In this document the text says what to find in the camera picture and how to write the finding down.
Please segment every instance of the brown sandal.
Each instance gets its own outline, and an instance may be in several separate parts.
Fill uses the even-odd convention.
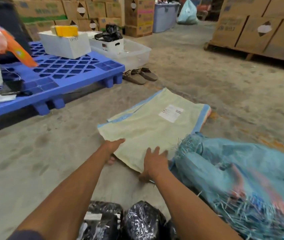
[[[142,67],[142,68],[139,68],[138,70],[139,70],[139,74],[143,76],[146,80],[149,80],[152,82],[155,82],[156,80],[158,80],[158,76],[155,75],[153,72],[151,72],[149,68]]]
[[[143,76],[139,75],[139,70],[138,69],[133,69],[133,70],[128,70],[123,73],[123,79],[132,82],[138,85],[143,85],[146,83],[145,79]]]

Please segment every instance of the dusty floor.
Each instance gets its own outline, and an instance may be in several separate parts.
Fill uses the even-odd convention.
[[[152,48],[149,67],[160,80],[124,82],[76,99],[40,117],[26,108],[0,117],[0,239],[14,228],[99,146],[96,126],[166,86],[213,113],[209,137],[264,143],[284,151],[284,69],[203,50],[214,24],[178,25],[135,39]],[[85,88],[80,96],[96,86]],[[153,184],[142,185],[121,162],[105,166],[93,199],[124,208],[147,200],[169,216]]]

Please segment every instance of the light blue sack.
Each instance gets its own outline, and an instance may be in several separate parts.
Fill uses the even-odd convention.
[[[242,236],[284,240],[284,153],[264,145],[188,135],[172,172]]]
[[[186,0],[184,3],[180,16],[177,18],[178,24],[197,24],[198,18],[196,17],[196,6],[191,2],[191,0]]]

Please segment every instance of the gray container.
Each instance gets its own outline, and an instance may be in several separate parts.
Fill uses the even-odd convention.
[[[173,28],[177,21],[180,3],[155,4],[153,33]]]

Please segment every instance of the forearm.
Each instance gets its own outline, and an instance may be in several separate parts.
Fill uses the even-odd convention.
[[[76,239],[104,162],[110,154],[98,149],[18,226],[46,240]]]
[[[196,194],[169,170],[154,179],[182,240],[241,240]]]

